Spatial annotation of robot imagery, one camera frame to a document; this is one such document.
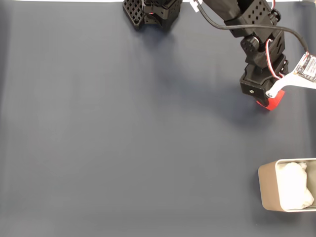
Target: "black 3d-printed part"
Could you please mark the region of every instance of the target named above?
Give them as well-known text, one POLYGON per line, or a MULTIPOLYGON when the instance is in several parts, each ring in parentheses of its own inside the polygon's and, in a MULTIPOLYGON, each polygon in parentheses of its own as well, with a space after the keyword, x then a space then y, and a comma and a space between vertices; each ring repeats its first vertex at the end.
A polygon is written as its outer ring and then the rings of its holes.
MULTIPOLYGON (((269 13, 271 8, 264 0, 254 0, 249 8, 238 18, 225 21, 227 26, 234 25, 270 25, 269 13)), ((268 38, 271 30, 265 29, 238 29, 231 30, 234 37, 245 37, 255 34, 258 38, 268 38)))
POLYGON ((124 0, 123 10, 127 17, 133 24, 136 30, 139 30, 141 25, 144 23, 145 13, 142 9, 141 0, 124 0))

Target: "dark blue surface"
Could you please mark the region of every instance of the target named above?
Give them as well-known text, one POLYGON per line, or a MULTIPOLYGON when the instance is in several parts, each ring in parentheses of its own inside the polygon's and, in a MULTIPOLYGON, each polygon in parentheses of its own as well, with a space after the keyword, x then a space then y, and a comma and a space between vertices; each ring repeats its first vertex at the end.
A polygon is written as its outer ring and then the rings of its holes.
MULTIPOLYGON (((188 3, 169 34, 135 32, 121 3, 12 4, 1 237, 316 235, 312 213, 265 211, 257 176, 316 156, 314 91, 260 108, 239 88, 240 40, 188 3)), ((315 6, 277 8, 315 53, 315 6)), ((303 54, 289 34, 285 54, 290 69, 303 54)))

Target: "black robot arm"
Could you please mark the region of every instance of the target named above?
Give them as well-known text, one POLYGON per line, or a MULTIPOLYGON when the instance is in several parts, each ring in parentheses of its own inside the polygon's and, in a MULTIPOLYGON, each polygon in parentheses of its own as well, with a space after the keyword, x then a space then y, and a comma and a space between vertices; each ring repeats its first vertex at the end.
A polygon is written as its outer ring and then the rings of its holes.
MULTIPOLYGON (((276 26, 281 19, 280 13, 272 9, 266 0, 204 0, 217 13, 227 26, 265 25, 276 26)), ((284 31, 274 29, 238 29, 231 30, 234 37, 243 37, 241 47, 246 54, 245 73, 240 79, 244 94, 253 96, 261 105, 269 106, 266 96, 276 79, 268 69, 265 45, 268 39, 270 61, 277 75, 288 73, 288 61, 285 50, 284 31)))
MULTIPOLYGON (((180 12, 181 3, 182 0, 124 0, 123 9, 137 30, 143 24, 158 24, 168 30, 180 12)), ((240 44, 248 63, 240 79, 243 93, 254 97, 262 106, 273 109, 266 95, 277 80, 271 74, 271 68, 276 75, 288 73, 288 61, 283 54, 284 31, 275 29, 281 19, 280 13, 272 9, 266 0, 204 0, 204 3, 224 20, 226 26, 274 27, 231 30, 234 37, 243 38, 240 44), (272 64, 270 70, 265 52, 267 41, 272 64)))

